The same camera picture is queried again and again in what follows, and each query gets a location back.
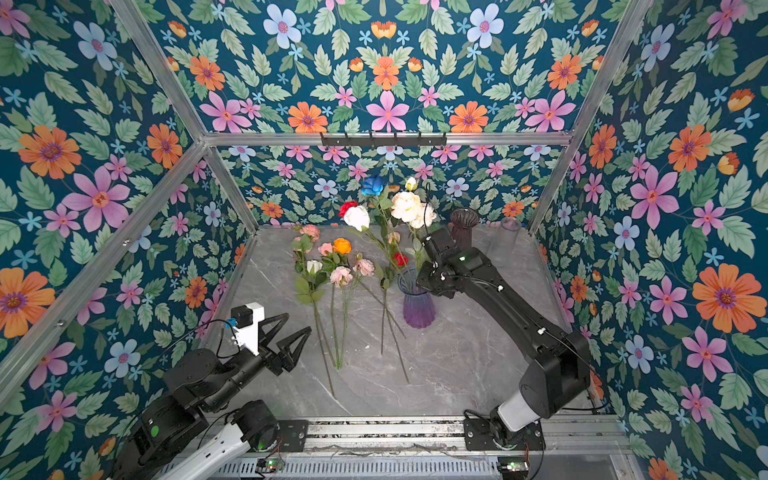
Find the robotic arm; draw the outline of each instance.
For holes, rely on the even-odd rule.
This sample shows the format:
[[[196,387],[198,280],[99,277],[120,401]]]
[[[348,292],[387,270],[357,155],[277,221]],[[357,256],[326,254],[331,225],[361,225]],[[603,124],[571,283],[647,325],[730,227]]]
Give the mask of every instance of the robotic arm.
[[[232,329],[238,354],[222,364],[209,349],[197,349],[182,357],[165,372],[165,396],[142,413],[118,454],[112,480],[150,480],[181,453],[187,444],[208,427],[204,412],[218,412],[266,367],[278,376],[293,370],[312,332],[306,327],[277,342],[269,343],[288,321],[288,314],[264,319],[258,303],[232,309]],[[269,332],[265,326],[272,325]],[[231,422],[202,449],[162,477],[207,478],[226,461],[250,449],[268,449],[278,439],[279,425],[261,400],[248,402]]]
[[[477,248],[458,250],[447,227],[424,239],[432,265],[418,284],[437,296],[466,293],[485,308],[530,363],[519,390],[491,411],[491,431],[500,446],[515,445],[526,425],[548,419],[589,386],[589,344],[541,316],[499,275]]]

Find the diagonal metal beam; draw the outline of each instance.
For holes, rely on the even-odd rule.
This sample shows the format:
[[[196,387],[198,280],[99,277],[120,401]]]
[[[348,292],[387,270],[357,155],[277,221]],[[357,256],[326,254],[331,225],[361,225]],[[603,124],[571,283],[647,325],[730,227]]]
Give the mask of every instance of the diagonal metal beam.
[[[243,132],[239,134],[209,133],[205,135],[206,145],[211,147],[232,145],[568,145],[571,135],[561,131],[546,133],[480,133],[480,134],[260,134]]]
[[[652,3],[653,0],[630,0],[627,9],[624,10],[624,16],[616,28],[616,33],[614,33],[611,43],[608,44],[603,64],[600,66],[600,70],[594,78],[592,88],[590,88],[587,97],[584,99],[581,110],[578,112],[574,122],[574,127],[571,131],[573,140],[560,155],[557,165],[555,165],[552,174],[549,176],[547,186],[541,192],[541,198],[539,198],[538,206],[536,207],[536,215],[528,228],[534,235],[544,220],[544,215],[549,210],[554,198],[557,196],[558,189],[568,173],[568,165],[571,164],[579,148],[581,148],[587,130],[592,124],[594,116],[603,102],[603,98],[608,93],[608,88],[611,87],[611,82],[614,80],[621,62],[624,61],[624,56],[629,50],[630,43],[632,43],[632,39],[642,25],[643,18]]]
[[[219,180],[221,190],[224,192],[225,196],[230,199],[232,207],[240,217],[240,221],[245,224],[248,233],[251,235],[255,234],[256,230],[259,228],[256,219],[253,218],[253,214],[250,212],[250,208],[248,208],[245,197],[243,197],[243,192],[240,191],[240,188],[235,183],[232,173],[227,169],[227,166],[224,165],[224,159],[221,157],[218,149],[215,147],[208,147],[205,159],[208,162],[208,165],[210,165],[210,169],[214,172],[216,179]]]
[[[194,170],[205,153],[200,142],[192,144],[181,159],[157,183],[129,218],[115,231],[107,243],[83,270],[67,285],[38,322],[16,344],[0,363],[0,406],[4,405],[32,370],[56,346],[59,336],[93,296],[93,292],[107,279],[122,259],[133,240],[168,202],[179,184]]]
[[[141,14],[141,10],[136,6],[134,0],[111,0],[110,4],[118,18],[123,22],[149,69],[152,70],[157,84],[163,89],[165,96],[170,100],[170,104],[174,106],[192,140],[200,141],[205,134],[203,121],[181,83],[179,83],[176,74],[170,69],[163,48],[157,43],[147,20]]]

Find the floral wallpaper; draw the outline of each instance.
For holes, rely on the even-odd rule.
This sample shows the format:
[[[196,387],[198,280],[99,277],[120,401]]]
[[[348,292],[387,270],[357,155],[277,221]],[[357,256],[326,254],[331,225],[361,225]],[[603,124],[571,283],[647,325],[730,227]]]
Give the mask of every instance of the floral wallpaper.
[[[166,19],[152,28],[210,131],[546,132],[571,126],[625,6],[195,0],[156,5]],[[419,177],[444,215],[462,205],[484,221],[529,219],[559,149],[222,152],[259,221],[329,223],[377,175]]]
[[[2,357],[189,140],[105,3],[2,0],[0,34]]]
[[[766,11],[652,9],[538,231],[653,480],[768,475]]]
[[[246,240],[200,161],[4,407],[0,478],[106,478],[163,372],[204,334]]]

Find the white flower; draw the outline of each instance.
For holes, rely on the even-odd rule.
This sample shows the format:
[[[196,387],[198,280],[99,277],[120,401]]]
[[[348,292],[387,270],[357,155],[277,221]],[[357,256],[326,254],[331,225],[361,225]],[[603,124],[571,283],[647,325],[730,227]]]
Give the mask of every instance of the white flower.
[[[205,216],[205,224],[211,225],[213,224],[214,227],[218,227],[219,219],[221,218],[221,209],[216,208],[216,204],[214,202],[210,202],[210,205],[206,205],[203,207],[203,213]]]
[[[649,373],[650,363],[648,363],[648,360],[654,359],[654,351],[651,350],[649,346],[643,345],[643,337],[635,335],[634,342],[632,340],[627,340],[624,344],[624,348],[626,348],[627,353],[629,353],[629,357],[627,358],[629,366],[632,367],[633,370],[639,366],[641,372]]]
[[[364,228],[367,229],[371,226],[371,217],[368,215],[368,210],[366,210],[363,205],[348,208],[344,214],[344,221],[350,227],[355,227],[359,232],[362,232]]]
[[[645,71],[653,70],[656,60],[664,60],[669,55],[670,44],[667,40],[672,38],[673,33],[674,24],[670,23],[664,30],[661,29],[661,25],[658,25],[650,34],[650,44],[645,45],[640,56],[645,60]]]
[[[104,30],[91,22],[90,30],[85,26],[83,22],[74,23],[74,32],[80,35],[82,41],[78,43],[80,47],[80,53],[83,54],[88,60],[96,57],[98,64],[106,70],[112,69],[111,58],[118,57],[118,51],[114,48],[114,45],[108,41],[104,41]]]
[[[144,230],[141,232],[141,237],[133,242],[130,247],[128,247],[128,251],[131,253],[136,253],[139,251],[139,247],[149,250],[150,245],[152,245],[152,242],[149,241],[147,237],[149,237],[149,234],[152,233],[152,227],[147,225],[144,227]]]
[[[432,225],[432,222],[435,220],[435,218],[437,218],[437,214],[430,204],[422,204],[420,210],[421,211],[416,214],[416,218],[409,222],[409,225],[413,228],[424,227],[425,221],[427,227],[429,227]]]
[[[315,185],[315,192],[320,192],[320,194],[323,195],[323,198],[328,198],[331,195],[336,195],[339,193],[335,187],[335,181],[326,180],[325,178],[318,178],[317,185]]]
[[[418,185],[419,182],[414,177],[409,177],[409,179],[406,180],[406,190],[409,192],[413,192]]]
[[[270,16],[264,20],[264,31],[268,35],[277,35],[277,44],[280,48],[288,49],[290,41],[297,43],[301,41],[301,32],[294,27],[296,24],[296,14],[288,8],[280,14],[280,8],[275,4],[266,7],[266,13]]]
[[[551,151],[552,147],[549,147],[548,145],[531,145],[523,150],[523,155],[530,155],[531,160],[537,161],[542,155],[549,155],[549,152]]]
[[[387,160],[395,160],[395,155],[402,155],[402,147],[377,147],[376,153]]]
[[[230,147],[230,153],[234,157],[240,157],[240,159],[246,163],[250,162],[251,157],[256,156],[256,151],[251,147],[246,147],[245,145],[236,145],[234,147]]]
[[[632,218],[627,215],[621,221],[614,225],[614,233],[618,235],[616,237],[616,248],[626,248],[627,250],[634,250],[634,239],[640,235],[640,228],[637,225],[632,224]]]
[[[109,349],[112,358],[104,364],[106,373],[115,372],[115,375],[121,379],[128,373],[128,367],[134,366],[141,360],[141,354],[134,352],[136,350],[136,340],[130,339],[123,346],[122,342],[113,343]]]
[[[400,192],[392,198],[392,202],[395,204],[392,207],[392,216],[406,223],[414,221],[416,216],[424,211],[419,195],[411,192]]]
[[[498,15],[498,5],[491,3],[485,7],[485,13],[480,8],[476,8],[469,16],[469,21],[474,25],[467,31],[467,40],[475,42],[480,39],[480,48],[488,48],[493,41],[493,35],[502,33],[504,29],[504,20],[496,18]]]
[[[571,222],[571,205],[563,204],[558,208],[558,225],[565,227]]]
[[[467,190],[469,190],[469,185],[466,183],[466,180],[464,180],[464,177],[459,177],[456,180],[448,180],[448,183],[445,184],[445,192],[454,197],[460,197],[462,192],[466,192]]]
[[[306,262],[306,271],[309,272],[310,275],[319,272],[321,268],[323,268],[323,262],[317,260],[308,260]]]

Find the rose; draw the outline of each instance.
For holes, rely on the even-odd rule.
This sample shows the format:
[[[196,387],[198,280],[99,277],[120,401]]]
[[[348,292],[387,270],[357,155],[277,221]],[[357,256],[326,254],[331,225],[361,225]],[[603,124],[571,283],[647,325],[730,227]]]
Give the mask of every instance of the rose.
[[[320,245],[320,248],[317,250],[320,252],[320,255],[327,257],[331,252],[333,252],[333,244],[324,243],[323,245]]]
[[[345,286],[352,281],[352,272],[345,266],[338,266],[331,272],[331,281],[336,286]]]
[[[305,227],[301,227],[299,230],[299,233],[302,235],[309,235],[310,239],[312,240],[312,243],[315,243],[317,240],[320,240],[320,229],[315,227],[314,225],[307,225]]]
[[[344,218],[344,215],[346,215],[346,211],[349,210],[352,207],[357,207],[359,204],[355,202],[354,200],[351,202],[347,202],[341,206],[341,210],[339,210],[339,217]]]
[[[432,208],[432,205],[430,204],[422,204],[421,213],[416,215],[416,218],[411,220],[409,222],[409,225],[413,228],[421,228],[424,227],[424,222],[426,222],[426,226],[429,227],[432,225],[432,221],[437,218],[437,214],[435,213],[435,210]]]
[[[337,238],[333,242],[333,251],[340,255],[346,255],[352,251],[352,244],[346,238]]]
[[[397,266],[403,267],[405,265],[408,265],[408,257],[403,255],[402,253],[395,253],[392,259],[395,261],[395,264],[397,264]]]
[[[409,192],[413,192],[418,185],[419,185],[419,182],[414,177],[410,177],[406,181],[406,190]]]
[[[359,232],[371,226],[371,217],[368,215],[368,210],[362,205],[348,208],[344,214],[344,221]]]
[[[392,198],[392,203],[392,216],[406,223],[413,221],[423,211],[419,195],[411,192],[400,192]]]
[[[371,276],[373,275],[373,272],[376,271],[376,268],[373,266],[373,262],[371,260],[361,258],[360,260],[357,260],[357,263],[355,263],[355,266],[352,268],[352,270],[355,270],[363,276]]]
[[[306,262],[306,271],[310,275],[314,275],[315,273],[319,272],[321,268],[323,268],[322,262],[317,260],[309,260]]]

